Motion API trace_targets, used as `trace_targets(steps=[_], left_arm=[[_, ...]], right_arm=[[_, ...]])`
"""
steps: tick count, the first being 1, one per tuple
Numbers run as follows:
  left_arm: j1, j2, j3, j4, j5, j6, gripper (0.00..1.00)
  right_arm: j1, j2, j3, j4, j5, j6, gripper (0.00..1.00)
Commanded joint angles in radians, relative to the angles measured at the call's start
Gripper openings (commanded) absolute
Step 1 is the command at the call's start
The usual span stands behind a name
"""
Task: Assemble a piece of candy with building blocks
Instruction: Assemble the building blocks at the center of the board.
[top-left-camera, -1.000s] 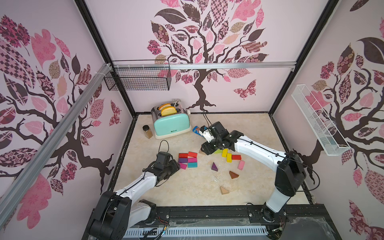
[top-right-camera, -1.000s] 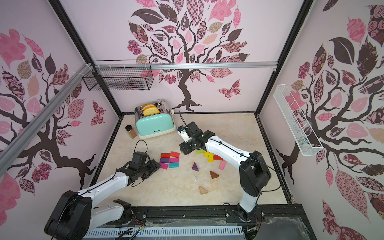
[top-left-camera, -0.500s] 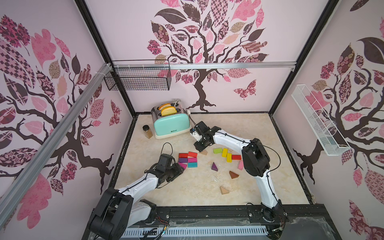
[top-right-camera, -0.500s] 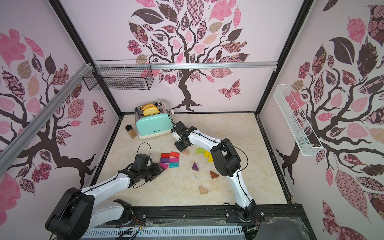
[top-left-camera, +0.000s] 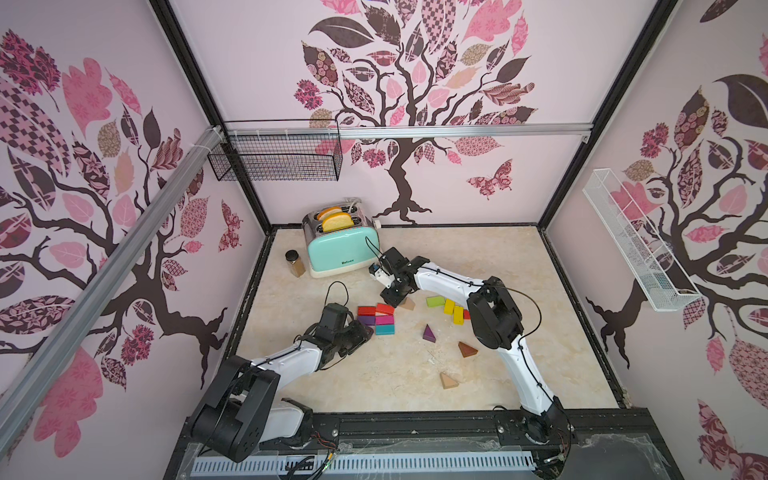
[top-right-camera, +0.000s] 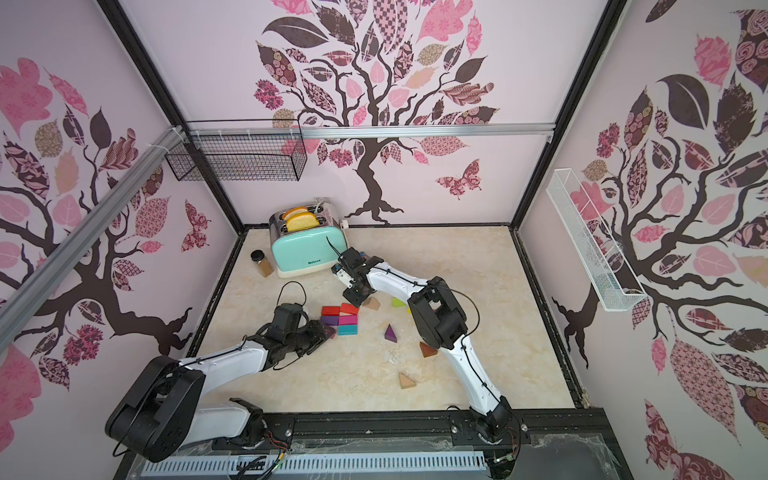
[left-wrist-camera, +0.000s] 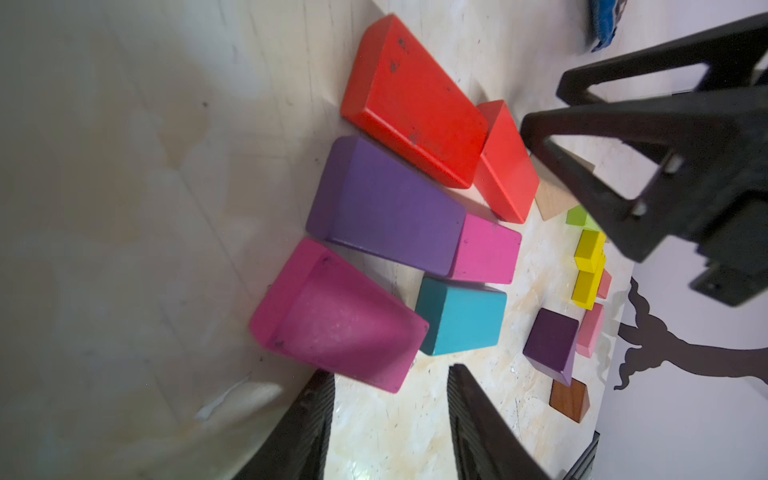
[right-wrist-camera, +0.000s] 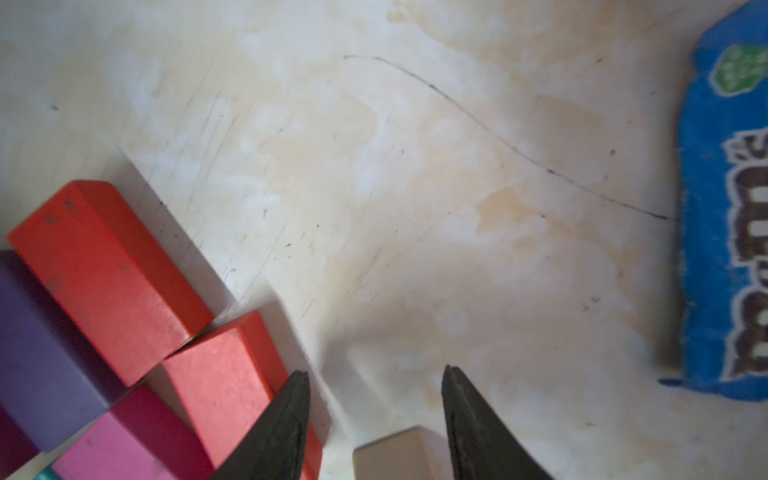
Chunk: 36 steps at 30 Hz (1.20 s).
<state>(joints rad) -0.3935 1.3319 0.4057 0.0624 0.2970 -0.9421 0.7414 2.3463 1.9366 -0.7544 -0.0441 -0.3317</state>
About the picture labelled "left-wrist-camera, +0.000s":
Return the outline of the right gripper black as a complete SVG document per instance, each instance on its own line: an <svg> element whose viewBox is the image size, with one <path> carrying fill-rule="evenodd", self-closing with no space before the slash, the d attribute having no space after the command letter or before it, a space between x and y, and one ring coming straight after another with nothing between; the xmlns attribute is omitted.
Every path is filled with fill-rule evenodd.
<svg viewBox="0 0 768 480"><path fill-rule="evenodd" d="M625 257L676 236L707 258L692 290L737 307L767 289L766 87L530 113L520 133ZM566 136L617 145L604 165L628 194L562 148Z"/></svg>

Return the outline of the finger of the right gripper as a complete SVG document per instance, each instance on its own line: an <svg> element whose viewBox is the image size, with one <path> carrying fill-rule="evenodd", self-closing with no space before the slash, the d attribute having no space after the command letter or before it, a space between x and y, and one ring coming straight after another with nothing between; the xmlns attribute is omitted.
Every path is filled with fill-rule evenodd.
<svg viewBox="0 0 768 480"><path fill-rule="evenodd" d="M698 91L747 87L767 53L767 15L743 18L654 47L583 65L563 73L557 97L570 106L601 103L593 85L704 65Z"/></svg>

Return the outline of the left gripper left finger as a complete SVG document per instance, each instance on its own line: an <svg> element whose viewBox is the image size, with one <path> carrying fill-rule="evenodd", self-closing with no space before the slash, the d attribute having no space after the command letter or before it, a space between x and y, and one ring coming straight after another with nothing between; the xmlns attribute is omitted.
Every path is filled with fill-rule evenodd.
<svg viewBox="0 0 768 480"><path fill-rule="evenodd" d="M330 441L335 378L316 371L237 479L322 479Z"/></svg>

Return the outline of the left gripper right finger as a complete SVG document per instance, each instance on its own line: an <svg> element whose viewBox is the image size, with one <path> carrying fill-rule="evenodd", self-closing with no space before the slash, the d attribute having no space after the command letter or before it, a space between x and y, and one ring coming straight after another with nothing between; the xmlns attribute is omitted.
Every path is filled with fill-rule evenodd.
<svg viewBox="0 0 768 480"><path fill-rule="evenodd" d="M449 423L460 479L546 479L464 364L449 367Z"/></svg>

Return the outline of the purple triangular wooden block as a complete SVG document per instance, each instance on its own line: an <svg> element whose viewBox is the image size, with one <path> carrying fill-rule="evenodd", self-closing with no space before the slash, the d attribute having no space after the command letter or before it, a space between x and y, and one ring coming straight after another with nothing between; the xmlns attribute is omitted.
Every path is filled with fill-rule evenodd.
<svg viewBox="0 0 768 480"><path fill-rule="evenodd" d="M579 327L576 319L541 308L524 346L524 356L537 370L570 387Z"/></svg>

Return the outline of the teal rectangular block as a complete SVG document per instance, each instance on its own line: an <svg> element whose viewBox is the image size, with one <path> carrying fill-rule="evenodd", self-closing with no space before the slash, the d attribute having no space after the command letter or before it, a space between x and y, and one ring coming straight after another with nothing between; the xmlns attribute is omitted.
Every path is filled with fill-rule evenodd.
<svg viewBox="0 0 768 480"><path fill-rule="evenodd" d="M495 346L507 294L484 284L425 276L415 313L429 323L420 351L437 356Z"/></svg>

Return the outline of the magenta rectangular block front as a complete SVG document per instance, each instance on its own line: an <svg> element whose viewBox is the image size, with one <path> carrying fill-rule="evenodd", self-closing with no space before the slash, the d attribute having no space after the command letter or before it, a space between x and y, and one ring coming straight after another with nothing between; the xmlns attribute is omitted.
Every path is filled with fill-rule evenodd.
<svg viewBox="0 0 768 480"><path fill-rule="evenodd" d="M344 258L304 238L249 329L271 352L396 393L429 324Z"/></svg>

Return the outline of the magenta rectangular block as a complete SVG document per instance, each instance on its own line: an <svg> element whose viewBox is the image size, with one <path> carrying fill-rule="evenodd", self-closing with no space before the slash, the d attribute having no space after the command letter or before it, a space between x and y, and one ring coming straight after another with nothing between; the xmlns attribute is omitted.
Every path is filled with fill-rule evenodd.
<svg viewBox="0 0 768 480"><path fill-rule="evenodd" d="M501 224L467 214L448 279L509 285L522 235Z"/></svg>
<svg viewBox="0 0 768 480"><path fill-rule="evenodd" d="M344 258L304 238L249 329L271 352L396 393L429 324Z"/></svg>

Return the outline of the beige triangular wooden block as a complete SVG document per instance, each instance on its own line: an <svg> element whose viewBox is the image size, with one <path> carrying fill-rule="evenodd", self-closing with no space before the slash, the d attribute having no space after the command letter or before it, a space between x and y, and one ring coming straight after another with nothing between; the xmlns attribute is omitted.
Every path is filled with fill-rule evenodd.
<svg viewBox="0 0 768 480"><path fill-rule="evenodd" d="M572 192L537 157L531 155L540 185L535 202L543 221L548 221L579 205Z"/></svg>

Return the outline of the bright red rectangular block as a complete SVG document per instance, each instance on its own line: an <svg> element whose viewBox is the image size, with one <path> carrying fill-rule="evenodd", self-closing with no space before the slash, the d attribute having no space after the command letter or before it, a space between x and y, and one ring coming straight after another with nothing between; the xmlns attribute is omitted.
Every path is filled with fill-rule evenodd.
<svg viewBox="0 0 768 480"><path fill-rule="evenodd" d="M524 224L540 179L504 100L477 106L488 121L474 184L491 211L501 220Z"/></svg>

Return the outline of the purple rectangular block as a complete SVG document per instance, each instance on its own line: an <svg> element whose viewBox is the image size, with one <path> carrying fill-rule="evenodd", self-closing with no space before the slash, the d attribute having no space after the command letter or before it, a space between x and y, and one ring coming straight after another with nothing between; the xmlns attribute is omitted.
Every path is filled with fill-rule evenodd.
<svg viewBox="0 0 768 480"><path fill-rule="evenodd" d="M466 209L359 136L330 149L306 230L314 237L433 275L453 265Z"/></svg>

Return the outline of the dark red rectangular block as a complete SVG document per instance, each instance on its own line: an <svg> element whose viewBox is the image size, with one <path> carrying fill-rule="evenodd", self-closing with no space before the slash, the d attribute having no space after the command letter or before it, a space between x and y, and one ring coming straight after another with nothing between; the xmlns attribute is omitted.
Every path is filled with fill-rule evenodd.
<svg viewBox="0 0 768 480"><path fill-rule="evenodd" d="M488 121L396 15L363 34L341 115L442 185L472 186Z"/></svg>

